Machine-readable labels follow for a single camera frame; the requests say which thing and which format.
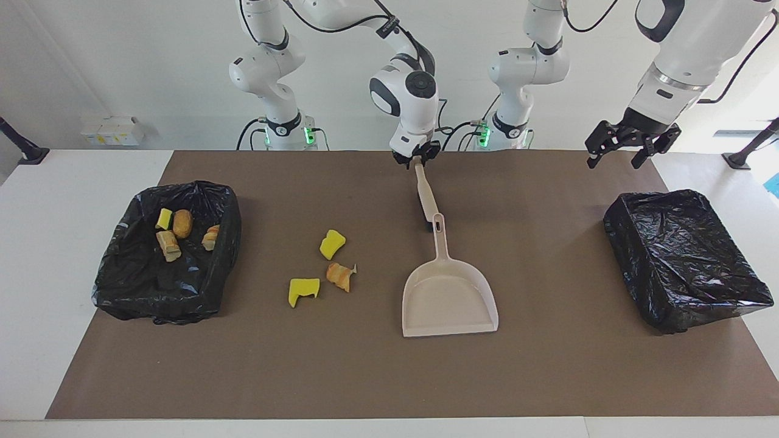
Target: green light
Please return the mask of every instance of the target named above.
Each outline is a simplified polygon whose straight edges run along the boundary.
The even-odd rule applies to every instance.
[[[314,144],[316,142],[316,137],[314,136],[314,133],[312,132],[311,128],[303,128],[305,131],[305,141],[308,144]]]
[[[481,136],[479,137],[479,146],[486,148],[487,143],[489,143],[489,137],[490,134],[492,134],[492,129],[487,126],[486,123],[481,124]]]

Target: yellow sponge piece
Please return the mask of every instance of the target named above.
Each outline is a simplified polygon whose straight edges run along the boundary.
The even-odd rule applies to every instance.
[[[173,212],[168,210],[167,208],[164,208],[160,210],[160,218],[157,219],[157,226],[155,228],[158,230],[169,230],[171,229],[172,223],[173,223]]]
[[[326,259],[332,260],[336,252],[346,245],[346,238],[338,231],[330,230],[327,232],[327,237],[322,240],[322,245],[319,246],[319,252],[325,256]]]
[[[292,309],[298,304],[298,298],[314,295],[314,298],[319,296],[319,279],[303,279],[293,278],[290,281],[290,296],[289,302]]]

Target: brown mat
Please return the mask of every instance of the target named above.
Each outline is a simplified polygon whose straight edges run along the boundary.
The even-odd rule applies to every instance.
[[[223,311],[185,327],[97,312],[47,418],[779,415],[779,383],[741,320],[659,337],[640,319],[601,219],[618,194],[664,184],[630,154],[595,171],[586,158],[428,166],[452,256],[489,279],[500,328],[406,340],[404,283],[435,254],[412,171],[388,153],[176,152],[163,184],[228,184],[241,202]],[[324,276],[328,228],[349,239],[336,260],[359,264],[352,293],[323,284],[290,309],[291,278]]]

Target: plastic bag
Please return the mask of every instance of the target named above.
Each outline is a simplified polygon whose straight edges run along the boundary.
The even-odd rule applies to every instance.
[[[182,256],[167,263],[155,229],[160,209],[189,210],[192,234],[179,239]],[[201,245],[220,224],[214,251]],[[92,303],[120,320],[152,317],[155,324],[196,323],[219,312],[241,240],[241,212],[230,187],[212,182],[152,187],[137,194],[108,244]]]
[[[663,334],[774,304],[700,193],[622,194],[604,224],[641,316]]]

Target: black stand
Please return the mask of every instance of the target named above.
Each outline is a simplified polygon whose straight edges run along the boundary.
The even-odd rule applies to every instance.
[[[38,147],[37,144],[24,138],[2,117],[0,117],[0,131],[22,151],[22,159],[19,160],[21,165],[40,164],[49,153],[48,148]]]
[[[740,152],[735,154],[722,154],[722,157],[731,168],[740,171],[752,170],[752,168],[746,163],[747,157],[749,157],[752,152],[756,151],[761,144],[765,143],[766,140],[772,136],[775,136],[777,131],[779,131],[779,118],[775,118],[767,128],[765,128],[760,134],[757,134],[757,137],[755,137],[755,139],[752,140],[752,142]]]

